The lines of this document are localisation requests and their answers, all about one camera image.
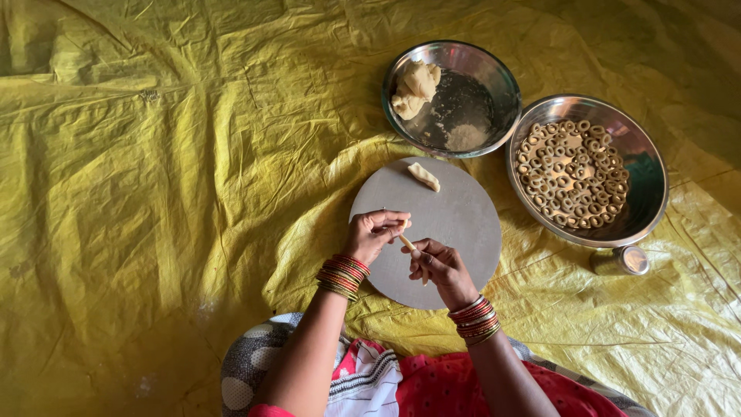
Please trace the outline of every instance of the plastic sheet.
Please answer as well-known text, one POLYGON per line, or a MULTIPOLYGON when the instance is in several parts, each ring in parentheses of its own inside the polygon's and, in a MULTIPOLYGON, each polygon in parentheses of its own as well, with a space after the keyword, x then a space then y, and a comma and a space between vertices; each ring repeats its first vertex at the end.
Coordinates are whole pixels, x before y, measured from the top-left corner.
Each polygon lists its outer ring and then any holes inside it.
MULTIPOLYGON (((0 404, 9 416, 212 416, 231 341, 304 309, 363 181, 420 155, 379 105, 429 39, 497 55, 525 104, 618 105, 671 170, 641 277, 597 277, 490 194, 505 331, 660 415, 741 408, 741 33, 732 0, 22 0, 0 6, 0 404)), ((348 331, 463 349, 444 312, 368 284, 348 331)))

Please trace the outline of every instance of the finger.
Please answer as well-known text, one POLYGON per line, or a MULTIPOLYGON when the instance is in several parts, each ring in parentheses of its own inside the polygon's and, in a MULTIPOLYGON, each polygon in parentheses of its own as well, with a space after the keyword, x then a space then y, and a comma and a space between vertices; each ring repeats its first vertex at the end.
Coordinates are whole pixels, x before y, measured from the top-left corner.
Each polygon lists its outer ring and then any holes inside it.
POLYGON ((380 232, 375 234, 374 239, 380 240, 383 243, 390 243, 395 237, 398 237, 404 228, 401 226, 393 226, 386 229, 382 229, 380 232))
POLYGON ((376 210, 370 213, 361 214, 373 222, 374 227, 380 227, 384 220, 406 220, 412 217, 411 213, 404 211, 391 211, 391 210, 376 210))
MULTIPOLYGON (((381 230, 383 230, 383 228, 385 228, 385 227, 401 226, 403 223, 404 223, 404 220, 384 220, 383 221, 383 225, 380 226, 380 227, 375 227, 374 226, 372 232, 373 233, 378 233, 381 230)), ((411 220, 408 220, 407 221, 407 229, 409 229, 411 226, 412 226, 412 221, 411 220)))
POLYGON ((416 260, 422 268, 427 268, 438 275, 447 275, 450 267, 440 262, 436 257, 420 250, 412 251, 412 258, 416 260))
POLYGON ((440 255, 448 247, 438 242, 437 240, 430 239, 429 237, 412 242, 412 244, 422 252, 427 252, 432 255, 440 255))

